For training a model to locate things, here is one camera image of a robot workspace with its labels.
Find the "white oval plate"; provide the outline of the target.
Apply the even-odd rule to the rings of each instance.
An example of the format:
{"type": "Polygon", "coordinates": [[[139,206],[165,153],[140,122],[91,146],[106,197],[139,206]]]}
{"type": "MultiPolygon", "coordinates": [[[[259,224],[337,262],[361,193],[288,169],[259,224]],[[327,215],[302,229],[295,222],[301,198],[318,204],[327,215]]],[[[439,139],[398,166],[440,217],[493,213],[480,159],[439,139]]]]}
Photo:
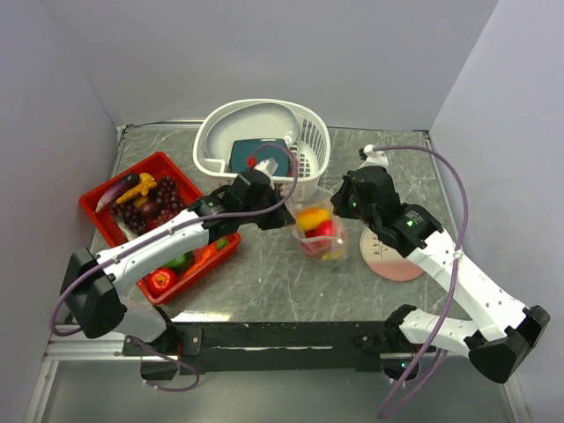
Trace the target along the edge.
{"type": "Polygon", "coordinates": [[[211,116],[204,133],[204,156],[227,161],[235,141],[282,139],[291,147],[299,135],[294,113],[279,103],[259,102],[237,106],[234,111],[218,111],[211,116]]]}

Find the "red plastic tray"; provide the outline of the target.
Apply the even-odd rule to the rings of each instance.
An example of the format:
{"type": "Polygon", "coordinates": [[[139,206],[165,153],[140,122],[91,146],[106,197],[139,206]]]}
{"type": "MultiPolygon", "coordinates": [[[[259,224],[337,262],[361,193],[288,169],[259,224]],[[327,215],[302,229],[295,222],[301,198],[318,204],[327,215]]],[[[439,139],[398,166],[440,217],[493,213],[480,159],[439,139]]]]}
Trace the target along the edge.
{"type": "MultiPolygon", "coordinates": [[[[199,190],[199,188],[182,172],[182,170],[178,166],[175,165],[175,163],[170,158],[168,158],[165,153],[156,152],[152,154],[148,158],[138,162],[133,167],[130,167],[127,170],[121,172],[113,179],[104,182],[99,187],[85,193],[79,199],[79,204],[83,207],[86,214],[89,216],[91,221],[97,227],[98,231],[101,233],[102,237],[111,247],[122,245],[127,242],[120,229],[112,219],[110,207],[113,202],[108,204],[98,213],[95,212],[95,208],[102,194],[115,182],[129,173],[147,173],[152,175],[156,180],[158,180],[163,175],[171,176],[175,180],[182,200],[186,205],[196,201],[199,197],[202,196],[202,192],[199,190]]],[[[203,267],[188,275],[188,277],[186,278],[182,276],[184,272],[175,272],[178,275],[177,283],[162,295],[153,296],[148,291],[147,282],[151,273],[144,276],[137,282],[138,288],[145,295],[146,299],[151,302],[151,304],[155,306],[168,304],[170,301],[178,297],[181,293],[185,292],[187,289],[193,286],[199,279],[210,274],[213,269],[220,266],[234,254],[234,252],[238,249],[239,244],[241,243],[240,235],[235,233],[226,235],[224,237],[228,239],[229,243],[216,256],[208,261],[203,267]]],[[[195,261],[202,255],[202,252],[206,247],[207,246],[191,250],[194,253],[195,261]]]]}

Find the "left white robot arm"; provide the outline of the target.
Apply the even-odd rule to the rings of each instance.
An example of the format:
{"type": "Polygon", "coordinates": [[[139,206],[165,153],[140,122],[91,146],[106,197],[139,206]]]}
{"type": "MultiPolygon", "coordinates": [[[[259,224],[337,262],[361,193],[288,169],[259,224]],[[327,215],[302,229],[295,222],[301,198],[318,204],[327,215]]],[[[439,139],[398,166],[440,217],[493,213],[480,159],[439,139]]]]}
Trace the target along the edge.
{"type": "Polygon", "coordinates": [[[96,339],[110,332],[144,341],[157,354],[174,346],[175,333],[150,303],[129,301],[127,293],[142,277],[180,254],[234,234],[240,226],[262,230],[293,224],[286,199],[275,188],[268,160],[237,174],[167,223],[112,249],[94,255],[80,249],[70,258],[61,298],[79,331],[96,339]]]}

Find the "black mounting base bar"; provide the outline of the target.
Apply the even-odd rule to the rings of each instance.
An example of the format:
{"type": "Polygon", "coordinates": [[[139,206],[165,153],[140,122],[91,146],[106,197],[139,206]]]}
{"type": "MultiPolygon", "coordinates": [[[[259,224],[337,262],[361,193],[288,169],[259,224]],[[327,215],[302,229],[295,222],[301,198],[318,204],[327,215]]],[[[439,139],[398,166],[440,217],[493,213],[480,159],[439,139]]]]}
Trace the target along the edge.
{"type": "Polygon", "coordinates": [[[144,360],[142,376],[169,377],[172,363],[148,361],[165,354],[182,362],[188,375],[235,371],[354,369],[379,372],[385,357],[411,358],[411,344],[383,321],[176,323],[144,350],[126,337],[122,353],[144,360]]]}

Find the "orange ginger root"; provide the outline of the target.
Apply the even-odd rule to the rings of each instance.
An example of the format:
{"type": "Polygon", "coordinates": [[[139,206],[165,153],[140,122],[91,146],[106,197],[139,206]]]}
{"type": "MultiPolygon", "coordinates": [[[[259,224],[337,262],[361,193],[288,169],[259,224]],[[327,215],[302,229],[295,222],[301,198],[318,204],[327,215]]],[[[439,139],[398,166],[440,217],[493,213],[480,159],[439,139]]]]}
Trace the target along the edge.
{"type": "Polygon", "coordinates": [[[151,189],[158,186],[158,183],[150,174],[141,173],[139,178],[140,182],[136,186],[127,190],[115,200],[117,204],[125,204],[137,197],[147,196],[151,189]]]}

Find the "white fish toy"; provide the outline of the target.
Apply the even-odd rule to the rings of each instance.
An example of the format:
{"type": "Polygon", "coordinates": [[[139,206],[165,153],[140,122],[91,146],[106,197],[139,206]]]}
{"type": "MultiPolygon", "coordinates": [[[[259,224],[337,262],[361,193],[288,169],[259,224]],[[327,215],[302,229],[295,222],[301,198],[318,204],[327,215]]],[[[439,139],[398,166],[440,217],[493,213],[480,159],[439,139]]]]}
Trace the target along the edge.
{"type": "Polygon", "coordinates": [[[118,219],[115,224],[118,226],[127,241],[133,241],[137,238],[137,234],[131,231],[121,219],[118,219]]]}

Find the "green bell pepper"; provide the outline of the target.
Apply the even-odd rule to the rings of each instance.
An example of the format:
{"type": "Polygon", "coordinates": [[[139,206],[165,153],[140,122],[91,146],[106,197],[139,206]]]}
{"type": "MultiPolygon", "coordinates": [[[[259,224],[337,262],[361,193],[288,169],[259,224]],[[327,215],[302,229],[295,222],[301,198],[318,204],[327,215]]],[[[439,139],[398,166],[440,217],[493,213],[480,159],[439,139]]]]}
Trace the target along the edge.
{"type": "Polygon", "coordinates": [[[195,256],[192,251],[183,253],[180,256],[168,261],[163,265],[164,268],[171,269],[177,273],[183,273],[189,269],[195,262],[195,256]]]}

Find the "pink round plate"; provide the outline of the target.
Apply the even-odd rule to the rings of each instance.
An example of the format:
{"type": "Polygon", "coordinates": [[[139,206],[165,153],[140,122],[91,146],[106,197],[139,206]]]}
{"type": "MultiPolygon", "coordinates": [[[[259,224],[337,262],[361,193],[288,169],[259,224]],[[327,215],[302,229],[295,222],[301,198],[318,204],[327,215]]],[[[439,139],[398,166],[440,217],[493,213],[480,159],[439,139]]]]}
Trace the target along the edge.
{"type": "Polygon", "coordinates": [[[365,228],[360,237],[360,253],[367,266],[377,275],[395,282],[407,282],[421,276],[419,266],[404,259],[381,242],[376,234],[365,228]]]}

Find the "teal square plate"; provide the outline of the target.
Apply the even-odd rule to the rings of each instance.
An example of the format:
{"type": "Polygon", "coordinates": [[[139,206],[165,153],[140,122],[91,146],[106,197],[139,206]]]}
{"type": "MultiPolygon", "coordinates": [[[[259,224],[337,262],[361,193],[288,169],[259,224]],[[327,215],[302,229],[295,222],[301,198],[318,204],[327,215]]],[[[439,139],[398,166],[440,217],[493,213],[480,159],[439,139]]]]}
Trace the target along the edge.
{"type": "Polygon", "coordinates": [[[251,164],[254,165],[264,160],[273,159],[277,164],[274,175],[288,176],[291,170],[291,161],[282,152],[282,148],[287,149],[286,142],[281,138],[237,140],[233,144],[227,170],[230,173],[238,174],[249,167],[249,158],[253,157],[251,164]]]}

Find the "white plastic basket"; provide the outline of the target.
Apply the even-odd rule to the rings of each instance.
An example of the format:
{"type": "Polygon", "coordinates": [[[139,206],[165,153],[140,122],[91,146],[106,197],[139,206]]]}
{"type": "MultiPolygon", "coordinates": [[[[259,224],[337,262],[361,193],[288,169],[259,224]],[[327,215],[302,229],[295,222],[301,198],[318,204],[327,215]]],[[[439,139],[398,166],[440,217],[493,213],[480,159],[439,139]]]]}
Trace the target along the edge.
{"type": "Polygon", "coordinates": [[[204,156],[204,133],[209,128],[211,116],[218,111],[234,111],[237,106],[249,106],[259,102],[279,103],[289,108],[297,118],[299,135],[297,141],[288,150],[296,149],[300,156],[300,173],[297,186],[291,199],[295,203],[307,200],[317,188],[317,183],[330,161],[330,135],[323,119],[302,105],[284,100],[246,99],[227,103],[211,112],[200,126],[194,146],[193,161],[197,169],[217,182],[232,181],[235,173],[227,170],[228,161],[207,159],[204,156]]]}

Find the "clear dotted zip bag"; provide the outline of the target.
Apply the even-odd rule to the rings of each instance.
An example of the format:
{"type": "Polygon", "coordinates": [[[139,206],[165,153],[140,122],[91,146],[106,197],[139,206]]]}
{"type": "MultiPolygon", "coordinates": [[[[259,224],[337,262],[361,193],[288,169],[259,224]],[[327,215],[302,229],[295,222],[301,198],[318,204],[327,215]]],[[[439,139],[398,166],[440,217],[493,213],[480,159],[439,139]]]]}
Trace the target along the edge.
{"type": "Polygon", "coordinates": [[[300,247],[302,253],[303,253],[303,251],[302,251],[302,248],[300,246],[301,242],[313,242],[313,241],[327,240],[327,241],[330,242],[330,246],[328,247],[326,252],[331,251],[331,250],[336,250],[336,249],[342,249],[344,254],[343,254],[341,259],[344,259],[345,256],[346,256],[345,228],[344,228],[344,225],[342,224],[340,218],[337,215],[334,214],[333,205],[330,201],[330,198],[331,198],[331,192],[329,190],[323,189],[323,188],[317,188],[310,198],[308,198],[307,200],[304,200],[300,203],[297,203],[295,205],[294,218],[295,218],[296,213],[298,211],[303,210],[305,208],[309,208],[309,207],[325,208],[330,212],[331,220],[333,221],[333,224],[334,224],[335,234],[333,236],[307,238],[305,233],[300,231],[297,228],[296,220],[295,220],[295,225],[291,229],[291,234],[292,234],[292,237],[294,238],[294,240],[297,242],[297,245],[300,247]]]}

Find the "purple grapes bunch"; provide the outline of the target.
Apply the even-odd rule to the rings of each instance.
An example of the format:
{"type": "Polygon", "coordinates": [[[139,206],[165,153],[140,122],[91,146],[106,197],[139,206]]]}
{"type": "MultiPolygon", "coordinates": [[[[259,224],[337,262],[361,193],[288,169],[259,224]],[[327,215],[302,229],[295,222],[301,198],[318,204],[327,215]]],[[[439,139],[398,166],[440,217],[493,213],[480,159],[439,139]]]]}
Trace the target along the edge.
{"type": "Polygon", "coordinates": [[[147,196],[137,197],[125,204],[114,201],[110,207],[113,221],[121,219],[131,231],[142,235],[167,223],[186,208],[171,176],[163,175],[155,181],[158,186],[151,189],[147,196]]]}

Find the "yellow banana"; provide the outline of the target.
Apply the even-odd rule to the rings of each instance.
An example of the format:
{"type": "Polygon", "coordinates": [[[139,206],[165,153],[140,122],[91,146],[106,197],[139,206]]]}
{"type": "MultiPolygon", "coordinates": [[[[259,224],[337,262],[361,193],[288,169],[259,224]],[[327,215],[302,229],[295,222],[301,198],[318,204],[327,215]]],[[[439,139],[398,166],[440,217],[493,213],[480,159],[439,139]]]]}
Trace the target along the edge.
{"type": "Polygon", "coordinates": [[[321,259],[324,261],[335,261],[341,259],[343,254],[342,249],[331,250],[322,254],[321,259]]]}

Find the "purple eggplant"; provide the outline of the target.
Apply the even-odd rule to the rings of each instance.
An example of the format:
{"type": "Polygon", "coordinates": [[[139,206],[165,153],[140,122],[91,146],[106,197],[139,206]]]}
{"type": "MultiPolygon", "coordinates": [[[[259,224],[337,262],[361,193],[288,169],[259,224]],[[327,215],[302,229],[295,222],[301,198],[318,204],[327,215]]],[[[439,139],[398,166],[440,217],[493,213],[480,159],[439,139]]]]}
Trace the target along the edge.
{"type": "Polygon", "coordinates": [[[98,213],[104,209],[108,204],[114,202],[118,197],[123,195],[129,189],[134,188],[140,183],[140,176],[137,173],[129,173],[115,182],[108,188],[100,197],[95,212],[98,213]]]}

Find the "red round fruit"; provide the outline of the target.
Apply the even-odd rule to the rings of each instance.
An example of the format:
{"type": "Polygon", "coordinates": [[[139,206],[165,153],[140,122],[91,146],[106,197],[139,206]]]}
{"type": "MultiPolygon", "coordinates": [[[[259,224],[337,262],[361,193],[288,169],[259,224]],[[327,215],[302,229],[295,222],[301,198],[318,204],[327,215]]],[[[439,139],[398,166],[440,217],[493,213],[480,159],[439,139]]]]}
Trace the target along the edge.
{"type": "Polygon", "coordinates": [[[332,220],[325,220],[324,222],[317,225],[315,228],[307,231],[305,233],[307,238],[315,237],[328,237],[335,234],[335,228],[332,220]]]}

